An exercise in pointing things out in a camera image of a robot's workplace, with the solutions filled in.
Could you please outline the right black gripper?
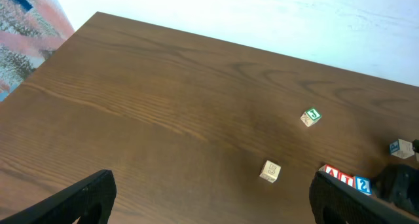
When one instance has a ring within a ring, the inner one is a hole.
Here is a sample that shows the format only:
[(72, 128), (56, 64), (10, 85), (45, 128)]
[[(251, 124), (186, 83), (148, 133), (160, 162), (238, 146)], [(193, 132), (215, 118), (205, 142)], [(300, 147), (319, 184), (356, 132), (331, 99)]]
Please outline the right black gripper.
[(418, 169), (388, 165), (374, 178), (374, 191), (378, 198), (418, 216)]

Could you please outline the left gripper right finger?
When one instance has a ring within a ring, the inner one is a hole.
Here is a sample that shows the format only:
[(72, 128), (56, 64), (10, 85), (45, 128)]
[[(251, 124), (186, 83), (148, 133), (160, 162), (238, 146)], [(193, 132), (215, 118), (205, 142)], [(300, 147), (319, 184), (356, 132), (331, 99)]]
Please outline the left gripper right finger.
[(317, 224), (418, 224), (325, 172), (315, 173), (309, 200)]

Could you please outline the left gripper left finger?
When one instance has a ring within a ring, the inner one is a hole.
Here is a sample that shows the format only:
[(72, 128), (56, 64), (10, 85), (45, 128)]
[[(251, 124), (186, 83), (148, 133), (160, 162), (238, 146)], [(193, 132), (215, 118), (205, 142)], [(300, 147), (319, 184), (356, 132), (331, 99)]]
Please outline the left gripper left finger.
[(107, 224), (117, 195), (111, 170), (100, 170), (39, 203), (1, 220), (1, 224)]

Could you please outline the red letter I block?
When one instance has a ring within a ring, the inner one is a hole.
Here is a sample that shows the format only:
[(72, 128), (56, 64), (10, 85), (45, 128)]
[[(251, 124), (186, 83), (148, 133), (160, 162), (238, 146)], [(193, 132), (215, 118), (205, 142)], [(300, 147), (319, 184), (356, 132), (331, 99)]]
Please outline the red letter I block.
[(343, 183), (345, 183), (345, 184), (347, 184), (347, 185), (349, 185), (351, 187), (355, 187), (355, 179), (354, 179), (353, 176), (350, 176), (348, 174), (345, 174), (344, 172), (339, 172), (338, 179), (341, 182), (343, 182)]

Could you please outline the red letter A block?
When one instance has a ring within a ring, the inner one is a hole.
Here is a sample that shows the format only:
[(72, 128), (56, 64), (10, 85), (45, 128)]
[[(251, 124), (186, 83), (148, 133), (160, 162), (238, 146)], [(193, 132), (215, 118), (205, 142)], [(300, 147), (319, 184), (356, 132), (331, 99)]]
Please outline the red letter A block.
[(331, 176), (333, 176), (337, 179), (338, 179), (339, 173), (340, 173), (340, 170), (338, 170), (337, 168), (335, 168), (335, 167), (333, 167), (329, 164), (323, 165), (321, 168), (319, 168), (319, 171), (320, 172), (325, 172), (325, 173), (327, 173), (327, 174), (329, 174), (329, 175), (331, 175)]

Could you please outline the blue number 2 block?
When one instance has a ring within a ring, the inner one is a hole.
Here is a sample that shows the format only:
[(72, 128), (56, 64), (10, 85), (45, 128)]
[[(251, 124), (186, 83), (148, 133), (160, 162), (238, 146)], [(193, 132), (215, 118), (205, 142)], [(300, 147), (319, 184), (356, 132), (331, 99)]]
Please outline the blue number 2 block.
[(355, 188), (365, 194), (372, 195), (371, 181), (365, 177), (354, 176)]

